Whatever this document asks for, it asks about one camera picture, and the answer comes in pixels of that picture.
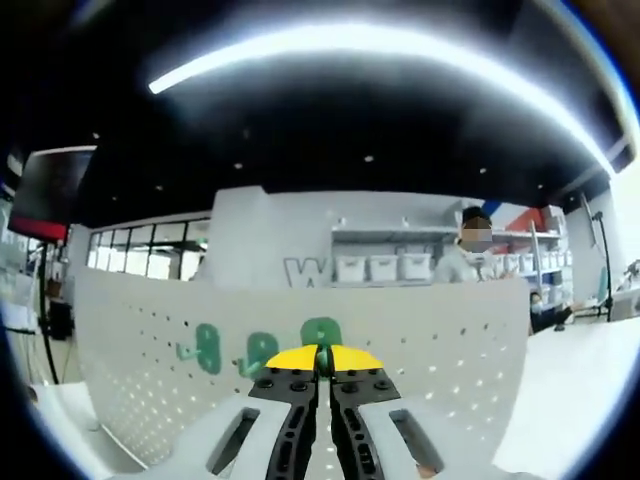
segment shelf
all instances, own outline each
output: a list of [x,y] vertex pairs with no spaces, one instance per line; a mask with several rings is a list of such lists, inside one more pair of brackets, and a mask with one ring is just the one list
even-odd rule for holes
[[389,282],[332,282],[331,288],[388,288],[388,287],[428,287],[429,280],[396,280]]
[[[331,234],[334,242],[341,243],[429,243],[441,241],[443,238],[455,238],[457,227],[394,227],[394,228],[341,228],[336,227]],[[555,242],[562,237],[556,233],[536,232],[539,242]],[[494,231],[494,243],[505,243],[513,240],[531,240],[530,232]]]
[[331,232],[342,243],[428,243],[458,234],[456,227],[338,228]]
[[[494,230],[493,241],[495,243],[510,242],[512,240],[531,240],[531,232],[507,232],[504,230]],[[556,242],[562,238],[557,233],[536,232],[536,237],[539,242]]]
[[[564,269],[564,267],[558,267],[558,268],[549,268],[546,270],[542,270],[542,272],[540,272],[541,275],[546,275],[548,273],[556,273],[556,272],[561,272]],[[518,273],[519,276],[521,277],[535,277],[536,275],[538,275],[537,270],[534,270],[533,272],[528,272],[528,273]]]

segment stand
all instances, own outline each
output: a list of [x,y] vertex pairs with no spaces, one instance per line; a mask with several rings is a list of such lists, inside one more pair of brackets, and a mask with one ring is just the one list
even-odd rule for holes
[[604,307],[607,309],[607,323],[611,322],[611,309],[613,307],[613,291],[611,287],[611,258],[609,256],[609,244],[607,243],[607,234],[604,229],[604,222],[602,220],[602,212],[597,212],[592,221],[600,224],[600,232],[602,233],[602,242],[604,243],[604,257],[607,266],[607,299],[604,301]]
[[58,374],[56,372],[56,366],[53,362],[53,355],[51,353],[51,343],[49,342],[49,328],[50,323],[47,317],[47,305],[46,305],[46,277],[47,277],[47,247],[46,243],[42,244],[42,253],[40,257],[40,264],[38,265],[38,283],[39,283],[39,299],[40,306],[39,324],[42,336],[44,338],[44,348],[47,351],[47,361],[49,362],[49,369],[51,370],[51,378],[56,385],[60,384],[58,380]]

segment white pegboard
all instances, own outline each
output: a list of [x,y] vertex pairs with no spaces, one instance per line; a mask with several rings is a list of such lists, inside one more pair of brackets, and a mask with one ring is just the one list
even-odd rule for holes
[[[271,334],[301,346],[300,328],[330,317],[345,345],[370,351],[404,396],[420,396],[477,442],[489,459],[505,432],[524,363],[528,287],[513,279],[410,289],[219,291],[200,282],[84,269],[76,282],[81,366],[103,425],[145,465],[175,436],[252,381],[238,373],[247,339]],[[217,329],[220,370],[194,355],[198,325]],[[272,337],[261,337],[263,345]],[[212,364],[205,364],[210,370]],[[328,390],[320,389],[309,480],[338,480]]]

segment ceiling light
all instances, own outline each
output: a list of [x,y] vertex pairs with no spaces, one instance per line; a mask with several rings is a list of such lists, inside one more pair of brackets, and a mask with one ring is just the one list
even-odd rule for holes
[[614,176],[613,167],[595,140],[549,93],[488,57],[442,38],[400,28],[344,23],[285,29],[196,58],[154,80],[149,84],[149,89],[152,93],[158,94],[196,75],[247,60],[329,51],[422,58],[454,66],[520,98],[530,107],[557,122],[591,153],[609,177]]

